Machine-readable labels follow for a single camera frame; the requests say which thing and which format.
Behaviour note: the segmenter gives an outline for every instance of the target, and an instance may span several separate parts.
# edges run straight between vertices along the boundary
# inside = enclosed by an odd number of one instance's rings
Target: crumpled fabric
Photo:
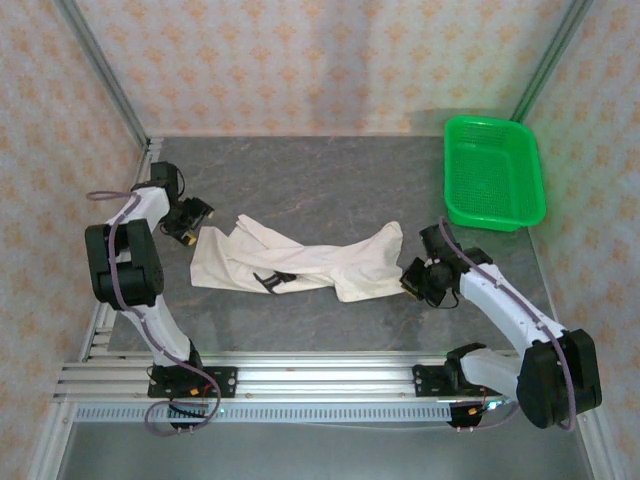
[[[270,293],[260,283],[276,272],[295,280],[275,285],[273,293],[334,287],[342,302],[402,293],[402,269],[396,265],[402,246],[398,222],[386,224],[373,237],[346,247],[303,246],[240,215],[228,237],[215,227],[200,230],[191,262],[196,287]]]

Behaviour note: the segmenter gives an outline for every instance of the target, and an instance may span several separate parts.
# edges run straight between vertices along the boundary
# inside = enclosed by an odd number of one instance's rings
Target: patterned wallpaper
[[[534,238],[560,320],[595,338],[628,478],[640,472],[638,52],[640,3],[594,2],[527,121],[549,207]]]
[[[508,117],[570,0],[80,0],[151,135]]]
[[[51,0],[0,3],[0,478],[24,478],[63,361],[94,300],[86,225],[139,151]]]

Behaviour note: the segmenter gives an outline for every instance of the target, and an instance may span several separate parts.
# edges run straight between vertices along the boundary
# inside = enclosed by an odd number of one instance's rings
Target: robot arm
[[[445,370],[454,388],[482,385],[500,392],[517,400],[527,418],[540,428],[570,417],[570,390],[577,413],[600,405],[595,346],[587,333],[569,332],[535,308],[482,250],[462,252],[451,240],[448,226],[431,226],[420,236],[431,263],[416,258],[401,278],[403,287],[434,307],[440,305],[448,289],[460,293],[489,317],[517,352],[517,356],[503,356],[478,343],[449,352]],[[560,346],[563,359],[553,343]],[[573,389],[567,387],[561,368],[565,359]]]
[[[120,311],[140,332],[153,353],[154,369],[157,370],[154,378],[164,377],[173,371],[184,375],[162,350],[196,368],[201,367],[197,351],[176,325],[162,296],[164,276],[152,237],[153,230],[160,225],[165,233],[183,245],[192,245],[196,238],[193,230],[213,213],[209,205],[197,198],[180,200],[177,172],[174,165],[166,162],[152,164],[151,180],[133,188],[138,199],[130,197],[117,215],[105,224],[90,226],[85,232],[94,294],[98,301],[107,302]],[[129,211],[134,203],[137,203],[135,208]],[[125,303],[136,307],[142,314],[148,333],[155,342],[148,338],[136,314],[122,310],[114,293],[108,236],[116,219],[126,211],[129,213],[118,225],[115,236],[120,290]]]

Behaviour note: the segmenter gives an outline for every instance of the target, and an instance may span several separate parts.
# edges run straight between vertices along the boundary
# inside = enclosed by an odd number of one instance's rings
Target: marble surface
[[[348,245],[397,220],[404,232],[402,268],[424,258],[418,232],[446,214],[441,138],[168,138],[160,160],[182,170],[186,195],[210,203],[216,213],[206,224],[226,234],[244,213],[304,245]],[[516,288],[550,313],[526,229],[453,231],[463,247],[484,249]],[[262,295],[192,287],[194,249],[159,232],[154,237],[167,304],[201,352],[442,353],[473,341],[510,348],[464,300],[454,310],[436,310],[406,294],[343,304],[329,288]],[[110,349],[146,347],[133,326],[118,318]]]

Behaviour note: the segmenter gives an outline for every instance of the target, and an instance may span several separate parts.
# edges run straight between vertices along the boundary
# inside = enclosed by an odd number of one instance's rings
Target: green plastic basket
[[[547,210],[536,139],[520,123],[449,120],[444,178],[449,219],[457,225],[512,232],[540,223]]]

